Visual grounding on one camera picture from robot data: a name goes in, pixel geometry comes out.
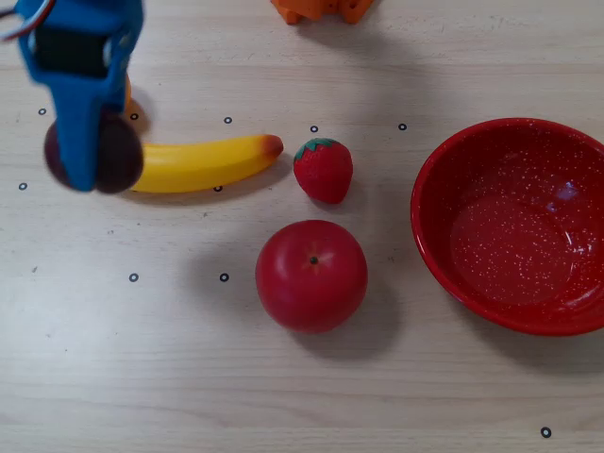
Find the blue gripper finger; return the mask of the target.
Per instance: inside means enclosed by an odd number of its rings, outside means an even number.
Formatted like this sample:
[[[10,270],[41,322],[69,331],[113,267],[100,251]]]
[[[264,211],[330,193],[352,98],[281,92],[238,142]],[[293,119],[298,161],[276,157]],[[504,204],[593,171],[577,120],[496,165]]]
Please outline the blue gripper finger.
[[[99,126],[104,109],[121,113],[128,99],[128,76],[105,78],[67,73],[49,75],[48,87],[57,114],[59,161],[72,188],[93,189],[97,169]]]

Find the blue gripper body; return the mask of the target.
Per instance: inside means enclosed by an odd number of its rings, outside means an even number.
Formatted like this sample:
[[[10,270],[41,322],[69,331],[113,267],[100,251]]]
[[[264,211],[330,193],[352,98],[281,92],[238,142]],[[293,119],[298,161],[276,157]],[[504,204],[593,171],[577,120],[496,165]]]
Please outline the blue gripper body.
[[[143,28],[141,1],[17,1],[15,34],[29,74],[105,78],[126,72]]]

